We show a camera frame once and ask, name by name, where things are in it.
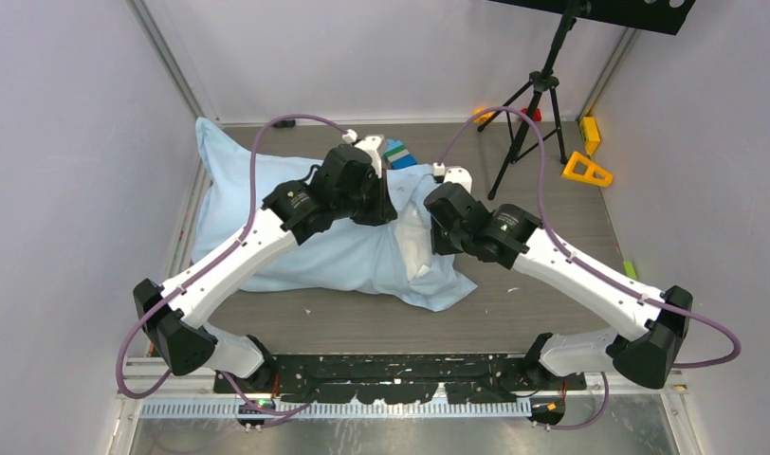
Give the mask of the light blue green pillowcase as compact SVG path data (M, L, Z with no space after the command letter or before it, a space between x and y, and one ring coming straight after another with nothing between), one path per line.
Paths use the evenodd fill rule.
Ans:
M247 220L251 184L256 186L256 197L262 199L276 185L306 176L316 163L304 157L258 155L256 174L251 176L250 152L210 120L196 121L195 136L211 187L198 212L191 253L194 263L220 246ZM438 185L430 165L390 171L388 186L397 218L413 202L431 226L424 200ZM434 254L442 264L441 273L408 281L394 236L395 221L379 227L357 225L348 219L336 221L325 232L265 265L240 288L248 292L326 288L388 294L433 312L450 308L476 289L475 282L455 269L453 256Z

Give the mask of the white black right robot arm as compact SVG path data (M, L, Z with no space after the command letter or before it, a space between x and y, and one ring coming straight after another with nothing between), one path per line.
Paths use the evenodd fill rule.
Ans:
M554 242L532 213L512 204L489 210L458 183L437 187L424 206L431 216L434 253L466 253L530 276L608 322L601 331L538 335L519 367L519 376L529 387L548 389L581 373L619 373L638 386L664 387L688 321L648 300L661 297L686 311L692 304L686 289L674 285L662 291L619 274L563 242Z

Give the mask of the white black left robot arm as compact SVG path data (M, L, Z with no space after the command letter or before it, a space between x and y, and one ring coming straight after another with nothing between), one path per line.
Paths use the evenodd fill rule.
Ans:
M161 284L145 279L133 290L140 327L171 374L202 367L237 376L249 391L265 391L274 377L260 343L211 328L224 300L272 260L324 232L338 219L381 226L396 213L388 195L382 136L331 149L307 178L277 185L223 244Z

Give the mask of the white pillow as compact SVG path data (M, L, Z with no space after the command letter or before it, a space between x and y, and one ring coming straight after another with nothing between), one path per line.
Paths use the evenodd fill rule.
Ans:
M442 264L432 253L431 227L425 223L417 205L409 202L399 212L394 224L394 236L402 256L407 280L422 280L425 276L439 275Z

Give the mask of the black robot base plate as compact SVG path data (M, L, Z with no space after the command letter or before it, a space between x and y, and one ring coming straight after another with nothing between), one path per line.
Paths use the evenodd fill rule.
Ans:
M241 390L286 403L425 404L442 392L451 404L500 404L540 391L583 391L582 374L541 378L519 355L276 355L254 377L215 377L216 393Z

